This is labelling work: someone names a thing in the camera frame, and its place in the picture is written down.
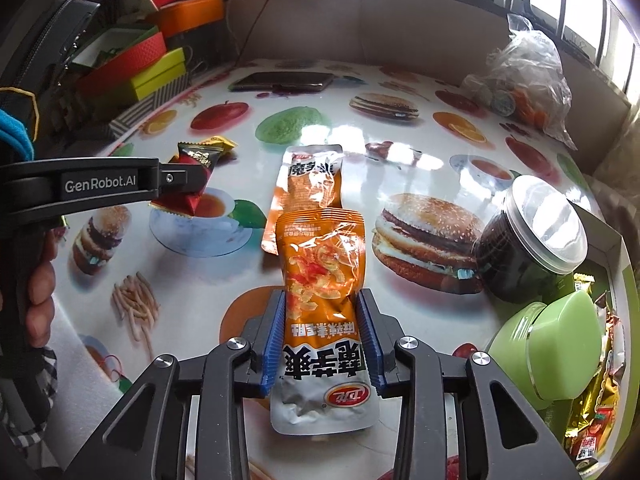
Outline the person's left hand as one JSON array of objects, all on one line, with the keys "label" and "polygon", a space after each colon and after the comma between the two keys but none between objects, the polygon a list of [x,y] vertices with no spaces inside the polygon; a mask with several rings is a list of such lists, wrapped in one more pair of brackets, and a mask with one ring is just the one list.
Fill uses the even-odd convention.
[{"label": "person's left hand", "polygon": [[52,261],[57,253],[58,242],[55,235],[52,231],[47,232],[40,263],[30,277],[28,285],[30,305],[26,312],[26,330],[29,344],[34,348],[45,346],[50,338],[55,314],[52,295],[56,283]]}]

